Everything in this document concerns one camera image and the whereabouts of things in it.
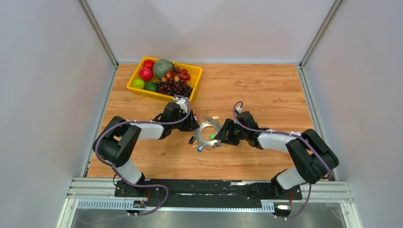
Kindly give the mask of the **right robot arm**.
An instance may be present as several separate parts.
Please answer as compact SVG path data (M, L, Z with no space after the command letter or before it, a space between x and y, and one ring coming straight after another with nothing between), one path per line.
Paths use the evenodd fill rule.
M302 133L285 133L260 128L248 111L237 113L235 118L226 119L215 136L216 140L229 145L238 145L241 140L246 140L251 147L290 155L294 166L271 180L271 191L277 198L284 198L294 186L317 183L339 165L337 156L313 129Z

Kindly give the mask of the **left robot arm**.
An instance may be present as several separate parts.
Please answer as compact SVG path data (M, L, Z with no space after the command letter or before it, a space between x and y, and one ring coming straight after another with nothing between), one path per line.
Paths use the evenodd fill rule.
M135 197L145 191L144 175L135 166L131 156L139 140L161 140L173 130L192 132L199 128L193 111L186 101L169 102L164 111L150 121L126 120L120 116L111 119L94 141L96 157L127 183L127 190Z

